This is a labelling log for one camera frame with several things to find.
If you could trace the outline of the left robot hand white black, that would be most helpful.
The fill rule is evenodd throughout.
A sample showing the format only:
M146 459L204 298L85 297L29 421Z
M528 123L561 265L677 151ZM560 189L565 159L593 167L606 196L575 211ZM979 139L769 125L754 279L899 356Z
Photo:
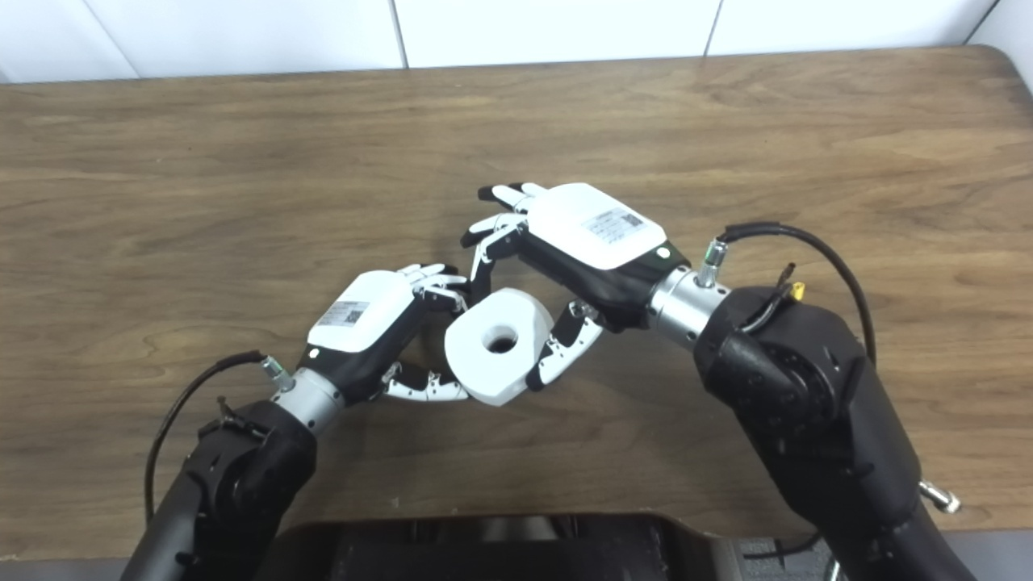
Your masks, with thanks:
M469 399L450 369L401 361L428 314L467 310L469 281L452 265L413 264L362 273L307 332L298 369L328 380L345 406L392 395L416 401Z

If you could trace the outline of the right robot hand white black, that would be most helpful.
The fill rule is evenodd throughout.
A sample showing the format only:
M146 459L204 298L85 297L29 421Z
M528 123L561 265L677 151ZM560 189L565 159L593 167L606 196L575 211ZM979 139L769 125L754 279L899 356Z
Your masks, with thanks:
M475 251L470 298L483 300L495 265L510 257L573 294L526 375L532 392L560 378L602 332L649 328L656 290L690 266L657 222L583 182L514 182L481 187L477 196L503 210L460 238Z

